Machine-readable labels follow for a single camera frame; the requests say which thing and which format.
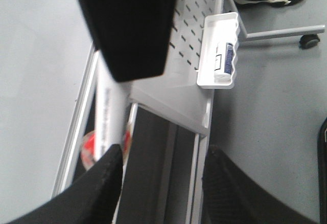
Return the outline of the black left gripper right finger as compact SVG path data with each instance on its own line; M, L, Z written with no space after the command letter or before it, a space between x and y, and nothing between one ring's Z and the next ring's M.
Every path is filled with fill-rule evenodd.
M268 193L216 145L207 149L202 189L211 223L314 223Z

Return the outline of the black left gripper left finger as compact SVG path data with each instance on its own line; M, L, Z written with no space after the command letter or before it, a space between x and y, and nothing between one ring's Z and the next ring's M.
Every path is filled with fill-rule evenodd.
M122 150L113 144L66 190L9 223L112 223L122 177Z

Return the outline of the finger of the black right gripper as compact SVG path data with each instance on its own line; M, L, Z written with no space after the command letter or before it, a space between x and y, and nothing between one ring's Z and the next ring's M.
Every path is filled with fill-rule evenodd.
M177 0L78 1L115 81L164 73Z

